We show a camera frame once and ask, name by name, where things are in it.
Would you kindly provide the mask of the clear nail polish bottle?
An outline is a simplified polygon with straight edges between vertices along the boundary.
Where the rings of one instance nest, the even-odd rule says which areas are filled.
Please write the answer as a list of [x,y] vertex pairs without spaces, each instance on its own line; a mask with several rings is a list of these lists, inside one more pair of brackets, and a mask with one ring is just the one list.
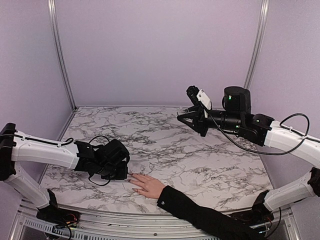
[[180,106],[180,107],[178,108],[178,111],[177,111],[177,113],[178,113],[179,115],[186,114],[186,113],[188,113],[188,112],[189,112],[189,107],[188,107],[188,106]]

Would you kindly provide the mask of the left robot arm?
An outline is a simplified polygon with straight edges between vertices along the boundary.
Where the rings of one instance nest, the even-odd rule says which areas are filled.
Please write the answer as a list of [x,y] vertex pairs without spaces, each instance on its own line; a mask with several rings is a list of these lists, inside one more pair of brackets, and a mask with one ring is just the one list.
[[86,172],[90,177],[125,180],[128,174],[130,153],[116,139],[106,144],[92,145],[69,138],[53,141],[27,135],[7,123],[0,132],[0,179],[29,199],[37,208],[37,217],[53,223],[76,217],[75,211],[58,207],[55,194],[40,186],[21,166],[21,162],[56,165],[76,172]]

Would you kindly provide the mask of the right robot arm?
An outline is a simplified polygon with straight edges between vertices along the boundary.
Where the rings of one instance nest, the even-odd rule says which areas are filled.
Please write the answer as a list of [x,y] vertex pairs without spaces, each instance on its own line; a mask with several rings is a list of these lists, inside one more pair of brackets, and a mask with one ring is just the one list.
[[261,192],[250,210],[232,213],[231,218],[248,225],[272,220],[281,207],[320,195],[320,140],[301,133],[282,121],[264,114],[251,113],[251,93],[239,86],[224,89],[222,110],[214,110],[202,89],[186,90],[192,106],[177,120],[205,137],[209,129],[219,130],[225,137],[234,135],[261,147],[278,149],[277,156],[291,154],[312,165],[299,179],[280,188]]

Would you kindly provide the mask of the black sleeved forearm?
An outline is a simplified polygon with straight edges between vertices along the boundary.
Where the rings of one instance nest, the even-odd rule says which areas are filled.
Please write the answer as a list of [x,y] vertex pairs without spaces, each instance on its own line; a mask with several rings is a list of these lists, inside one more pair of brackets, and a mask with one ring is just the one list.
[[157,206],[185,220],[195,228],[222,240],[265,240],[251,227],[230,218],[212,208],[196,204],[183,192],[166,186],[157,201]]

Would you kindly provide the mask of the person's bare hand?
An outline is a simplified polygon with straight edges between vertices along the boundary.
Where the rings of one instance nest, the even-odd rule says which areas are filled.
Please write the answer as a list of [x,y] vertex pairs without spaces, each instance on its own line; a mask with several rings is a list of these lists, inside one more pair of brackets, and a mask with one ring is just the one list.
[[163,189],[166,187],[161,181],[149,175],[129,173],[128,183],[133,184],[132,190],[150,199],[159,199]]

